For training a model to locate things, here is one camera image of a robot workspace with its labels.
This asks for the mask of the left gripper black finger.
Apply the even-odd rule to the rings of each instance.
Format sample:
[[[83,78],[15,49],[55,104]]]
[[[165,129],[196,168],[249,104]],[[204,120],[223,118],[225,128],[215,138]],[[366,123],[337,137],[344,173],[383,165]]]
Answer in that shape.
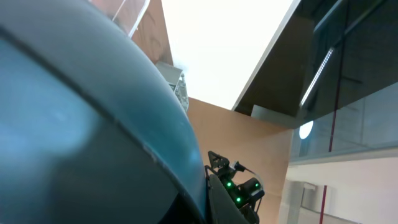
[[[216,175],[211,174],[207,182],[208,214],[214,224],[248,224],[235,206],[223,184]]]

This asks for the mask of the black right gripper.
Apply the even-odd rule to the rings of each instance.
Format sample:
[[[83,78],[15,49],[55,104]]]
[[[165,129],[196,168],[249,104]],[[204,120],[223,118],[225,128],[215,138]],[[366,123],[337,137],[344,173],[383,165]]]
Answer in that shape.
[[[261,178],[254,174],[251,179],[238,184],[233,181],[236,173],[248,171],[253,174],[253,171],[247,169],[238,161],[230,162],[226,157],[213,151],[208,152],[208,158],[210,164],[205,166],[206,184],[211,174],[216,175],[248,223],[259,224],[258,210],[262,198],[265,196]]]

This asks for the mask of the dark blue plate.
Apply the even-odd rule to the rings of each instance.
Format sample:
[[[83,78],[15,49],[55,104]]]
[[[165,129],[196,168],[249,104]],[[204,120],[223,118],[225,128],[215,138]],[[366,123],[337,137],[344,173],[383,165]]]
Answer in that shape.
[[[206,222],[185,110],[88,1],[1,1],[1,222]]]

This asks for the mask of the grey dishwasher rack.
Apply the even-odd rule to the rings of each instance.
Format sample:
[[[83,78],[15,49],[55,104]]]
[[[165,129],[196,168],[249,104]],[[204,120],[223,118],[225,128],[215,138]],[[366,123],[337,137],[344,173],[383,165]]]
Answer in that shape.
[[[161,61],[157,62],[155,66],[169,83],[169,86],[177,96],[183,109],[187,112],[189,99],[184,71]]]

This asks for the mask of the clear plastic bin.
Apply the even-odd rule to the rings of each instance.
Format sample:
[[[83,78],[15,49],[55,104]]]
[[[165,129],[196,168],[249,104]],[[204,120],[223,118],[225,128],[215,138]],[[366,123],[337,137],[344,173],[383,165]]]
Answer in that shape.
[[[150,0],[88,0],[106,14],[128,37],[134,32],[146,12]]]

